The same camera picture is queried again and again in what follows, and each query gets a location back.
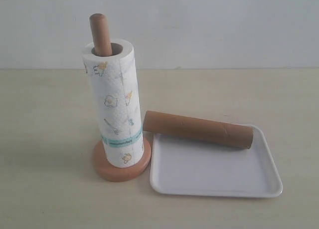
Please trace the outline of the printed white paper towel roll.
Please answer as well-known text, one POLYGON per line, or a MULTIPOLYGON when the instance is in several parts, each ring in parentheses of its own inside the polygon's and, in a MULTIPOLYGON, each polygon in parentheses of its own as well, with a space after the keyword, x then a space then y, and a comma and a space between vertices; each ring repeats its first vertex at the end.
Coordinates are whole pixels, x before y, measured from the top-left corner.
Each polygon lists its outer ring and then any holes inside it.
POLYGON ((103 148, 118 168, 137 164, 144 153, 139 90, 133 45, 113 39, 113 56, 94 54, 94 44, 82 50, 84 68, 97 108, 103 148))

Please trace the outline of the brown cardboard tube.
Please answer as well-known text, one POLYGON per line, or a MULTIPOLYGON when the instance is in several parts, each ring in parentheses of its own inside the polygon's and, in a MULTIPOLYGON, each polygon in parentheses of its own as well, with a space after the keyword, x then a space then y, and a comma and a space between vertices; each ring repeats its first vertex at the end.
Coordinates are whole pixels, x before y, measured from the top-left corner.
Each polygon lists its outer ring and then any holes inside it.
POLYGON ((250 149, 253 128, 237 124, 147 111, 143 123, 144 131, 165 134, 228 147, 250 149))

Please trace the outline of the wooden paper towel holder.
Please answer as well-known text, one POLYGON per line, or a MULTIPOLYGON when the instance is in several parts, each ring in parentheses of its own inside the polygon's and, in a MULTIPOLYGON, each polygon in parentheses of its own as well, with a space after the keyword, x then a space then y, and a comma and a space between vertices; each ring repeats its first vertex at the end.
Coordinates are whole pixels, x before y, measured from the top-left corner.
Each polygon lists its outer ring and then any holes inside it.
MULTIPOLYGON (((109 35, 107 18, 105 15, 96 13, 90 16, 90 28, 93 37, 94 54, 100 57, 113 56, 112 40, 109 35)), ((148 166, 152 148, 147 138, 143 136, 144 153, 141 160, 130 167, 118 168, 111 165, 106 159, 102 137, 95 145, 92 154, 92 163, 96 173, 110 182, 124 182, 141 175, 148 166)))

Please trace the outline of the white rectangular plastic tray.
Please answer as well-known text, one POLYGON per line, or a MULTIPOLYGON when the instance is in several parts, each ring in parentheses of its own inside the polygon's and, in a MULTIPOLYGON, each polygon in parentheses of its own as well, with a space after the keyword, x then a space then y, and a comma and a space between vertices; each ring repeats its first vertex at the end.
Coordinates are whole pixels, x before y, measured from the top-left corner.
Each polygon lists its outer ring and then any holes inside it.
POLYGON ((150 184, 161 194, 275 198, 283 184, 262 130, 250 149, 154 134, 150 184))

